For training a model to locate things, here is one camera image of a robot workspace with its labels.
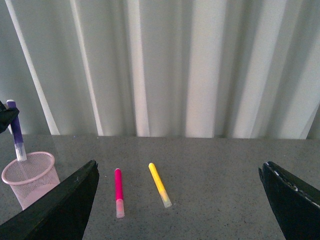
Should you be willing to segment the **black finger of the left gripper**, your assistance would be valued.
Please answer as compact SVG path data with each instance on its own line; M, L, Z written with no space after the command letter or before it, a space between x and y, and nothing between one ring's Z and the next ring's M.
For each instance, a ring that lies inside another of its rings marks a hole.
M20 111L16 107L7 107L0 102L0 133L7 130L12 121L19 115Z

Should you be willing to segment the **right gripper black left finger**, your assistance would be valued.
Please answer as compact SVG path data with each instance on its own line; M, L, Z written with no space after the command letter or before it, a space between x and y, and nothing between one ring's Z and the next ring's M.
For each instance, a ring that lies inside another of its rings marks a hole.
M81 240L99 182L90 160L28 208L0 226L2 240Z

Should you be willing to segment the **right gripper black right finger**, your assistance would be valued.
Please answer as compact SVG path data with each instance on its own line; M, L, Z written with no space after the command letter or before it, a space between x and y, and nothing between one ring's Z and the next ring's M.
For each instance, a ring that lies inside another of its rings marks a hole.
M265 194L287 240L320 238L320 191L272 161L258 169Z

